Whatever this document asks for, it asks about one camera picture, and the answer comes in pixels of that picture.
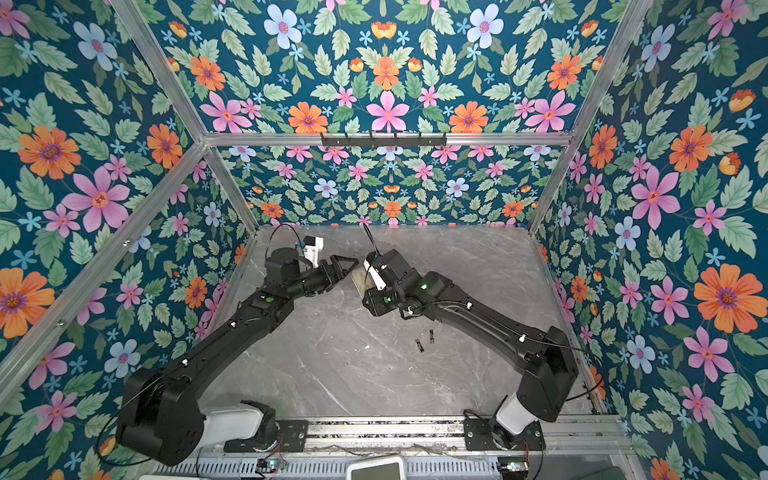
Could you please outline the beige remote control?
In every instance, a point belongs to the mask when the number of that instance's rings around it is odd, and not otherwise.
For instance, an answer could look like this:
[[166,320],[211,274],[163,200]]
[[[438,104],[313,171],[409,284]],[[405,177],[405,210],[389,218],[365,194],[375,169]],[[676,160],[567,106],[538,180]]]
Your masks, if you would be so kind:
[[370,278],[370,273],[365,266],[356,268],[351,273],[353,284],[361,298],[365,297],[366,292],[375,286],[375,283]]

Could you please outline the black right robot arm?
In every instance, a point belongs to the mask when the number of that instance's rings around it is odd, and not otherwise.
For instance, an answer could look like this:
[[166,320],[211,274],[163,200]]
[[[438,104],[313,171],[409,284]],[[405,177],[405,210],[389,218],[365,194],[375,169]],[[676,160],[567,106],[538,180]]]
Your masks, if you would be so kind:
[[366,256],[362,288],[362,302],[371,315],[398,311],[404,320],[425,317],[448,325],[496,352],[521,374],[515,392],[487,421],[498,447],[516,446],[535,422],[557,420],[578,378],[574,348],[564,331],[522,324],[438,272],[420,274],[396,250]]

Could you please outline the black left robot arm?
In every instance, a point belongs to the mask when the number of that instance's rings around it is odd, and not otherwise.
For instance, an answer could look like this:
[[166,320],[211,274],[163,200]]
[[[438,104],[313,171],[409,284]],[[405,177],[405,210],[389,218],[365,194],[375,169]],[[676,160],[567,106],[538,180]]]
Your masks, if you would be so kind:
[[244,440],[264,451],[278,441],[273,408],[255,400],[202,411],[199,399],[215,378],[252,344],[275,331],[296,300],[332,290],[358,266],[332,255],[310,264],[296,250],[279,248],[265,261],[263,283],[233,316],[198,345],[158,370],[141,368],[125,383],[116,441],[149,459],[175,466],[202,447]]

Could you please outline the black hook rack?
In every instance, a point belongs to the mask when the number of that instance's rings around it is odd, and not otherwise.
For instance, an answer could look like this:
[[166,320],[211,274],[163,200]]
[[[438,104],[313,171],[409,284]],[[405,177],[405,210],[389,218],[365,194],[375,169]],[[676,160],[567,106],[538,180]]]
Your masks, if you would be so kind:
[[443,147],[448,145],[445,134],[321,134],[321,145],[324,147]]

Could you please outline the white display device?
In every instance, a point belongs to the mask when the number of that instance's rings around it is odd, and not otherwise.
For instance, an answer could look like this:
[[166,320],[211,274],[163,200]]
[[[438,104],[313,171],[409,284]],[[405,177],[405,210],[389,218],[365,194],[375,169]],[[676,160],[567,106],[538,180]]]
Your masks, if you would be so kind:
[[406,480],[404,460],[399,456],[377,457],[349,464],[346,480]]

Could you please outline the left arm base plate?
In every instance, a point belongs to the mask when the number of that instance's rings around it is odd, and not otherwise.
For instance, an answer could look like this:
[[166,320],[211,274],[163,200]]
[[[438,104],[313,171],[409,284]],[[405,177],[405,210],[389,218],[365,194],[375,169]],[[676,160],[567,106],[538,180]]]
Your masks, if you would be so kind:
[[308,439],[306,420],[276,420],[259,427],[247,439],[234,439],[224,445],[226,453],[300,453]]

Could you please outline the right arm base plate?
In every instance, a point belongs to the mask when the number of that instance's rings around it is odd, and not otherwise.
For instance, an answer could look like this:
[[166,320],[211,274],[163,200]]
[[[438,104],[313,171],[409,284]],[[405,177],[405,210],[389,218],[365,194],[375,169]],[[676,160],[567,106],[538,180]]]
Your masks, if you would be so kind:
[[495,421],[468,416],[462,422],[465,448],[468,451],[543,451],[544,434],[539,422],[527,425],[519,434],[513,434]]

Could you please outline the aluminium mounting rail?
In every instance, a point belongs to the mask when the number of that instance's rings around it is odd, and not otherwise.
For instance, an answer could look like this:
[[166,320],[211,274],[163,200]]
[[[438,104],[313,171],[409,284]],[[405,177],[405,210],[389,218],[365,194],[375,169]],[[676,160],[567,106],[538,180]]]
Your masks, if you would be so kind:
[[277,455],[379,453],[427,455],[614,455],[634,448],[616,415],[564,414],[554,423],[534,422],[505,448],[498,434],[473,414],[457,416],[294,417],[278,421],[277,443],[230,440],[205,453]]

